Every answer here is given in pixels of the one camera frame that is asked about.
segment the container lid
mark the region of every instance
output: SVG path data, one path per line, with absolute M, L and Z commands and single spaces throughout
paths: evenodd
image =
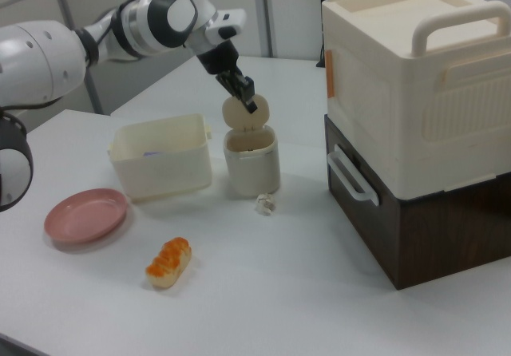
M 270 108 L 266 99 L 259 94 L 254 95 L 253 101 L 257 105 L 257 110 L 250 114 L 236 97 L 226 99 L 222 106 L 222 114 L 227 126 L 240 131 L 261 129 L 270 119 Z

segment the dark wooden box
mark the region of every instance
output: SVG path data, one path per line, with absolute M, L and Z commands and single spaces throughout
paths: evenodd
M 378 194 L 354 200 L 328 168 L 331 193 L 397 289 L 511 255 L 511 172 L 414 200 L 396 199 L 325 116 L 327 153 L 338 145 Z

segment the pink plastic plate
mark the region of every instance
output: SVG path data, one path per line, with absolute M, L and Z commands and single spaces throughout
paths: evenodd
M 98 239 L 125 218 L 128 202 L 119 191 L 97 188 L 79 192 L 57 204 L 45 220 L 45 231 L 60 243 Z

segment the toy bread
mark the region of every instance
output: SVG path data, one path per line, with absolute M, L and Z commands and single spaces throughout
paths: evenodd
M 145 269 L 149 282 L 155 287 L 169 288 L 179 278 L 192 258 L 188 241 L 174 238 L 165 243 L 160 254 Z

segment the orange tag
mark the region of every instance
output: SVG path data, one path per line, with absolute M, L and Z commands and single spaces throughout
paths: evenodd
M 325 51 L 325 68 L 327 69 L 327 97 L 335 97 L 334 87 L 334 59 L 332 50 Z

